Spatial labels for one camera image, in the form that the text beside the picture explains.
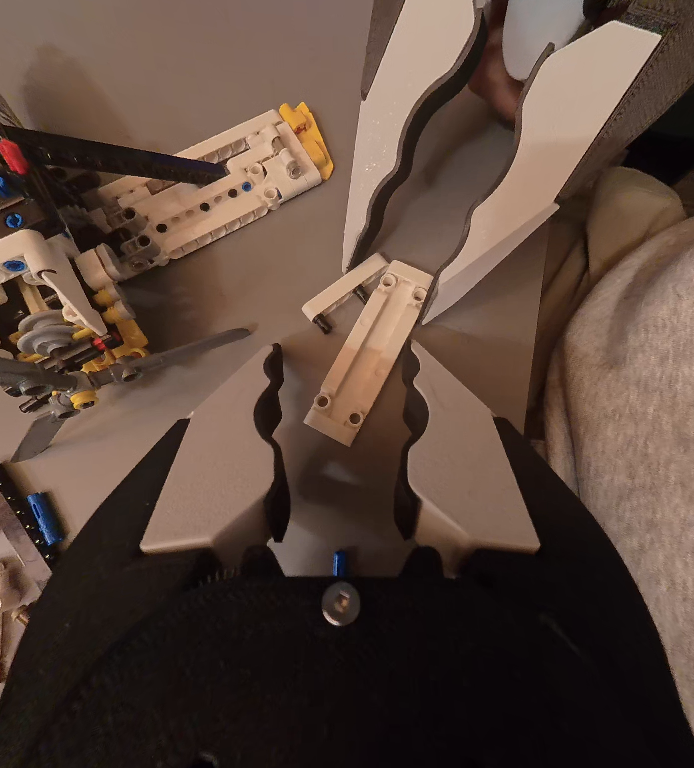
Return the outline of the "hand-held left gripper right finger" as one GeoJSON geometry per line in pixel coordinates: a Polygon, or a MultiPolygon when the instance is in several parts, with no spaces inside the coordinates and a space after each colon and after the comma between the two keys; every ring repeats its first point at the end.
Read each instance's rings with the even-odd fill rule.
{"type": "Polygon", "coordinates": [[[418,342],[402,366],[403,419],[394,520],[440,555],[533,554],[540,540],[492,411],[418,342]]]}

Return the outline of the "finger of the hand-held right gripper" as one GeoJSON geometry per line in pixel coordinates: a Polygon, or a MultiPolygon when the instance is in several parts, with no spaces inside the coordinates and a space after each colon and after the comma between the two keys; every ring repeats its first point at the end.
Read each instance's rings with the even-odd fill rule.
{"type": "Polygon", "coordinates": [[[374,2],[342,245],[351,270],[371,250],[431,117],[467,83],[487,40],[482,2],[374,2]]]}
{"type": "Polygon", "coordinates": [[[541,63],[521,104],[511,166],[472,210],[422,323],[453,306],[553,215],[565,183],[661,39],[611,21],[541,63]]]}

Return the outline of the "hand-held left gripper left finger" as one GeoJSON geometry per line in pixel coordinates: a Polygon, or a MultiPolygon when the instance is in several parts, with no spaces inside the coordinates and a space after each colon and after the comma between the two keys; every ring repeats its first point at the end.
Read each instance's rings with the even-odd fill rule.
{"type": "Polygon", "coordinates": [[[283,454],[283,351],[265,346],[205,399],[170,467],[141,539],[145,554],[242,555],[282,542],[291,514],[283,454]]]}

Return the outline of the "white lego panel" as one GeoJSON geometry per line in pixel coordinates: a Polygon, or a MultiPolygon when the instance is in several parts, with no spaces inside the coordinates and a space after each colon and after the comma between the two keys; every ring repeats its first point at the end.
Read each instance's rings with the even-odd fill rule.
{"type": "Polygon", "coordinates": [[[374,280],[375,289],[304,418],[304,424],[344,446],[352,445],[418,321],[432,275],[394,260],[374,280]]]}

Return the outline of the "white lego beam black pins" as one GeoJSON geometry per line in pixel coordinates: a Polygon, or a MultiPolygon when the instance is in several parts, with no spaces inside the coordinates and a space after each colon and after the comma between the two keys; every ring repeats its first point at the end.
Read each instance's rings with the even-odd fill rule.
{"type": "Polygon", "coordinates": [[[327,315],[351,296],[360,298],[366,304],[369,294],[365,286],[383,274],[388,266],[388,261],[381,254],[372,254],[306,302],[302,307],[303,313],[324,335],[330,334],[333,327],[327,315]]]}

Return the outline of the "lego helicopter model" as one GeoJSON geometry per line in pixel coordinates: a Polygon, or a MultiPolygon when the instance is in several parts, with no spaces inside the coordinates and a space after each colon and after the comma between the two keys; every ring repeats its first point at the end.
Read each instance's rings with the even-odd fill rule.
{"type": "Polygon", "coordinates": [[[312,110],[282,104],[177,155],[29,130],[0,94],[0,389],[43,453],[98,392],[243,340],[153,353],[122,284],[252,224],[334,164],[312,110]]]}

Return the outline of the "person's right hand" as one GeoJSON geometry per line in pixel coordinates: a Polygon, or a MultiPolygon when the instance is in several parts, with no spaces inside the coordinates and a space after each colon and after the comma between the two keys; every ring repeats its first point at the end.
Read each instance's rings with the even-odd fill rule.
{"type": "Polygon", "coordinates": [[[500,122],[515,127],[522,82],[512,78],[505,67],[502,28],[490,27],[480,61],[467,85],[493,110],[500,122]]]}

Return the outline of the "cream cloth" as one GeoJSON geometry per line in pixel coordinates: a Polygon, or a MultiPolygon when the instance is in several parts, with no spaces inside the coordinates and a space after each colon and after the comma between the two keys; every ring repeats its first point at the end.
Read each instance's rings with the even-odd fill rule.
{"type": "Polygon", "coordinates": [[[605,170],[591,190],[563,203],[550,222],[538,336],[553,344],[606,274],[685,219],[673,189],[630,168],[605,170]]]}

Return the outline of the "person's grey trousers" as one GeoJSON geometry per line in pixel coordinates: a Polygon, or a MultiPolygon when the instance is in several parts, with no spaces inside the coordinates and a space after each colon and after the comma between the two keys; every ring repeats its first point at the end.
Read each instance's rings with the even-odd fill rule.
{"type": "Polygon", "coordinates": [[[582,302],[553,353],[544,423],[550,465],[646,601],[694,733],[694,217],[582,302]]]}

